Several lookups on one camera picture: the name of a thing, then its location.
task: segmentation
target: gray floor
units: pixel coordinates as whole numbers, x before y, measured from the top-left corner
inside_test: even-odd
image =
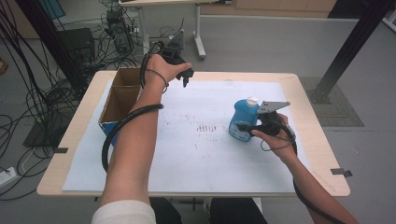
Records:
[[[207,57],[196,56],[187,35],[183,57],[195,71],[279,72],[321,77],[356,21],[290,20],[270,18],[202,17],[202,39]],[[1,56],[11,61],[3,44]],[[361,223],[396,223],[396,34],[380,24],[345,71],[338,85],[364,123],[359,128],[324,128],[341,167],[351,170],[348,197],[339,198]],[[0,76],[0,114],[17,117],[24,111],[26,90],[13,64]],[[19,125],[2,166],[15,166],[26,150],[21,141],[31,121]],[[9,195],[33,189],[38,181],[22,183]],[[177,203],[184,223],[205,223],[201,206]],[[93,198],[52,198],[36,194],[0,202],[0,223],[88,223],[98,206]],[[312,223],[295,198],[263,198],[269,223]]]

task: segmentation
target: shirt sleeve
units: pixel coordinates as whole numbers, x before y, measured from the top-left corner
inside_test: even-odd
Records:
[[[125,200],[100,207],[92,218],[92,224],[134,223],[155,224],[154,210],[146,203]]]

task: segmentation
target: background desk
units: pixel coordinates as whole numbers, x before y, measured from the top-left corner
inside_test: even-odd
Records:
[[[85,133],[87,125],[96,108],[107,82],[115,76],[115,71],[98,72],[88,88],[81,104],[73,117],[59,147],[67,147],[65,154],[55,154],[44,174],[37,192],[41,195],[85,195],[100,196],[98,193],[62,191],[62,187],[78,143]],[[311,172],[319,183],[333,196],[347,196],[349,187],[342,175],[333,175],[332,168],[339,165],[332,154],[332,149],[322,131],[311,104],[306,98],[300,80],[294,74],[270,73],[208,73],[196,72],[195,80],[235,80],[278,82],[282,86],[286,99],[291,101],[290,113],[299,137],[304,146]]]
[[[170,4],[195,4],[195,31],[194,39],[195,44],[198,49],[198,55],[203,59],[206,56],[204,45],[202,44],[201,35],[200,35],[200,16],[201,16],[201,7],[200,3],[211,3],[216,0],[134,0],[129,2],[122,3],[119,1],[120,6],[122,7],[136,7],[138,9],[138,15],[140,20],[140,29],[143,36],[143,51],[147,53],[149,50],[149,36],[147,35],[145,28],[145,14],[144,14],[144,6],[160,6],[160,5],[170,5]]]

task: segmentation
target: power strip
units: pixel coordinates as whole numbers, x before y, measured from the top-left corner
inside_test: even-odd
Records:
[[[18,176],[15,173],[14,167],[9,167],[7,171],[3,171],[2,173],[0,173],[0,188],[11,183],[14,179],[17,178]]]

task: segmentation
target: cardboard box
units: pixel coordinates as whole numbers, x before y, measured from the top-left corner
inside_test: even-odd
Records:
[[[99,126],[108,135],[118,121],[125,118],[136,103],[140,92],[140,67],[120,68],[108,93]],[[115,146],[118,135],[111,144]]]

